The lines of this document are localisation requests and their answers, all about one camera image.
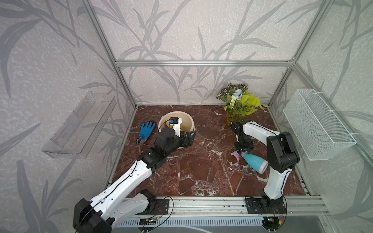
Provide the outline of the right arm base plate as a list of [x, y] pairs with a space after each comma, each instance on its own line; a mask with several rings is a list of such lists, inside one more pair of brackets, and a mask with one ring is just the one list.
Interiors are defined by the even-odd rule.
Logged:
[[245, 196], [244, 201], [249, 214], [286, 214], [287, 206], [283, 199], [283, 197], [271, 200], [267, 197]]

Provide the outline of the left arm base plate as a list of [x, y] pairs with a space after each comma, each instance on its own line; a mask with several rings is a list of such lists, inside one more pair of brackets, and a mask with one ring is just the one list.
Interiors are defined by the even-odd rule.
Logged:
[[156, 199], [150, 201], [148, 207], [138, 215], [167, 215], [170, 208], [170, 199]]

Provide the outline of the teal pink spray bottle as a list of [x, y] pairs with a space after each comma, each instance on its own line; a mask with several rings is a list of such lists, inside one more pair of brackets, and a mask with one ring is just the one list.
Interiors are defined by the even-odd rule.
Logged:
[[231, 155], [234, 156], [237, 161], [239, 161], [240, 158], [243, 158], [247, 164], [259, 174], [263, 174], [269, 165], [268, 161], [253, 154], [244, 152], [238, 153], [237, 151], [234, 151]]

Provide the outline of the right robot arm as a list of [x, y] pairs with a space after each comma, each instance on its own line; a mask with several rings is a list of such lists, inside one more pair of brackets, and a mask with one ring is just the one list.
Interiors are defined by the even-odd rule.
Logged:
[[[296, 146], [289, 132], [270, 130], [254, 121], [232, 121], [231, 130], [236, 135], [236, 151], [232, 153], [237, 159], [242, 157], [258, 173], [262, 174], [270, 168], [267, 184], [263, 191], [263, 199], [277, 201], [283, 197], [283, 190], [292, 172], [299, 162]], [[252, 139], [263, 143], [267, 150], [267, 160], [253, 155]]]

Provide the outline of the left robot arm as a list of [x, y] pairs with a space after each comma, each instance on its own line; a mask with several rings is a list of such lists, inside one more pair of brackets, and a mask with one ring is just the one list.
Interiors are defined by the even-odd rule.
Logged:
[[195, 131], [180, 132], [166, 127], [157, 134], [153, 145], [144, 150], [135, 163], [110, 187], [90, 201], [76, 203], [73, 228], [77, 233], [109, 233], [124, 220], [140, 213], [153, 214], [157, 210], [157, 198], [148, 190], [142, 190], [129, 200], [125, 198], [144, 180], [149, 178], [167, 161], [167, 157], [179, 148], [193, 145]]

